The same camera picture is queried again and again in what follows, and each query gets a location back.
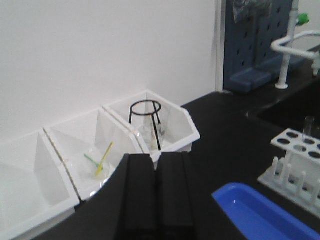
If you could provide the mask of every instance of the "sink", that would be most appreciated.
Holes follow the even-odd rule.
[[[283,129],[302,132],[306,116],[315,118],[312,136],[320,139],[320,81],[286,97],[256,115],[259,119]]]

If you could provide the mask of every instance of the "white plastic tray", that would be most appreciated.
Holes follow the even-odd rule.
[[[158,112],[161,125],[165,129],[161,150],[151,149],[144,140],[142,133],[139,132],[139,128],[144,124],[144,117],[132,115],[132,124],[129,124],[131,105],[142,100],[155,100],[162,106]],[[161,152],[190,152],[192,143],[200,139],[200,134],[187,110],[150,90],[145,90],[126,99],[106,104],[103,108],[134,133],[143,152],[150,154],[153,162],[158,161]],[[142,105],[139,111],[149,112],[150,110],[147,110]]]
[[[0,146],[0,239],[69,211],[79,198],[43,130]]]
[[[135,138],[102,108],[71,120],[46,127],[82,200],[92,197],[107,182],[124,154],[142,153]],[[84,154],[100,163],[109,144],[113,146],[103,163],[103,175],[95,176],[97,166]]]

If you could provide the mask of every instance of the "black countertop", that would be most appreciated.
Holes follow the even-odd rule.
[[[320,233],[319,218],[258,182],[275,156],[284,157],[285,151],[270,142],[285,129],[257,119],[255,112],[319,81],[312,77],[311,64],[306,61],[288,75],[286,90],[271,82],[245,95],[214,92],[183,107],[201,135],[189,156],[211,192],[227,183],[245,183]]]

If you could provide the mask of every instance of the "white faucet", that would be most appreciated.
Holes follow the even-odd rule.
[[[320,31],[318,30],[303,31],[295,35],[295,29],[296,29],[297,19],[299,15],[298,5],[299,5],[299,0],[293,0],[291,12],[289,15],[287,35],[283,38],[280,38],[272,42],[271,44],[271,49],[273,51],[278,53],[283,53],[283,60],[281,65],[279,81],[278,83],[275,84],[275,87],[277,89],[288,88],[288,84],[286,84],[286,81],[287,81],[287,74],[288,74],[291,55],[312,60],[313,61],[312,69],[313,69],[314,76],[318,74],[320,69],[320,53],[318,51],[317,52],[303,51],[303,50],[292,48],[293,42],[297,39],[310,37],[310,36],[320,37]]]

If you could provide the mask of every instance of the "blue plastic basin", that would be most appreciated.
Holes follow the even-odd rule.
[[[249,240],[320,240],[304,223],[243,183],[229,183],[212,194]]]

